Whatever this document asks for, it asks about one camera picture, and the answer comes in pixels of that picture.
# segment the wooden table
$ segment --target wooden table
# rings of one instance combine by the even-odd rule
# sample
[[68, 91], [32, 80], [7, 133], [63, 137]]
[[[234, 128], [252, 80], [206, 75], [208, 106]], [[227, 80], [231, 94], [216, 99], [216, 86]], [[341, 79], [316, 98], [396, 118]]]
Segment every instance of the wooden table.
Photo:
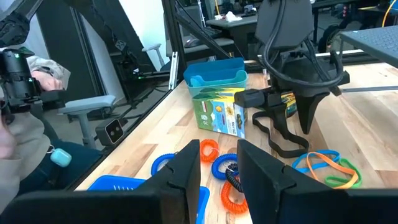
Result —
[[[346, 67], [351, 83], [345, 88], [396, 85], [398, 70], [385, 63]], [[262, 74], [250, 74], [249, 88], [266, 87]], [[248, 110], [247, 140], [287, 164], [294, 159], [280, 158], [270, 149], [267, 137], [251, 124]], [[363, 175], [364, 188], [398, 187], [398, 91], [347, 93], [339, 97], [328, 96], [320, 104], [309, 135], [303, 135], [297, 115], [288, 119], [290, 131], [304, 136], [310, 150], [333, 149], [349, 159]], [[270, 121], [262, 122], [270, 127]], [[185, 82], [171, 94], [130, 134], [114, 152], [77, 188], [87, 189], [99, 176], [124, 175], [147, 179], [150, 167], [159, 156], [179, 151], [192, 139], [214, 139], [220, 152], [236, 153], [237, 137], [197, 128], [192, 103]], [[294, 149], [272, 129], [272, 139], [282, 148]], [[201, 164], [201, 185], [210, 189], [206, 208], [206, 223], [251, 223], [249, 213], [235, 216], [227, 212], [220, 200], [223, 182], [211, 175], [210, 164]], [[330, 167], [316, 171], [322, 177], [342, 175]], [[234, 197], [242, 197], [236, 192]]]

